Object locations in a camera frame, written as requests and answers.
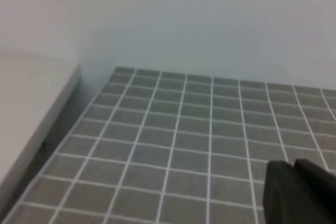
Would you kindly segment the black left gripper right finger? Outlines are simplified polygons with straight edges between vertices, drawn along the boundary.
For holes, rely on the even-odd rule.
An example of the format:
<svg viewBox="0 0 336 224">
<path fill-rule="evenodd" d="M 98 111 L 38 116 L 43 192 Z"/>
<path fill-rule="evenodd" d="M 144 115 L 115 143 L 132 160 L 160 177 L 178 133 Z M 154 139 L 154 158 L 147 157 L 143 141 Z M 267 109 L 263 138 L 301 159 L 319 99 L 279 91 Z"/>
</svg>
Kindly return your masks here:
<svg viewBox="0 0 336 224">
<path fill-rule="evenodd" d="M 325 215 L 335 223 L 335 176 L 308 159 L 296 159 L 294 168 L 306 182 Z"/>
</svg>

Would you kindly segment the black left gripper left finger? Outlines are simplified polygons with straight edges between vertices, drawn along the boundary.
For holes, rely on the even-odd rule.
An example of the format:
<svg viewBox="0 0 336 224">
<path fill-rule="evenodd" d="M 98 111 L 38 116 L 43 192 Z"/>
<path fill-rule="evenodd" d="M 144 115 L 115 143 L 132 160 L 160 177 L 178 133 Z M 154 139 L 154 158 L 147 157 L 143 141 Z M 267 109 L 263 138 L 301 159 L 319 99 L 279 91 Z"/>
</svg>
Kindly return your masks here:
<svg viewBox="0 0 336 224">
<path fill-rule="evenodd" d="M 315 222 L 309 192 L 294 167 L 286 162 L 268 162 L 262 203 L 266 223 Z"/>
</svg>

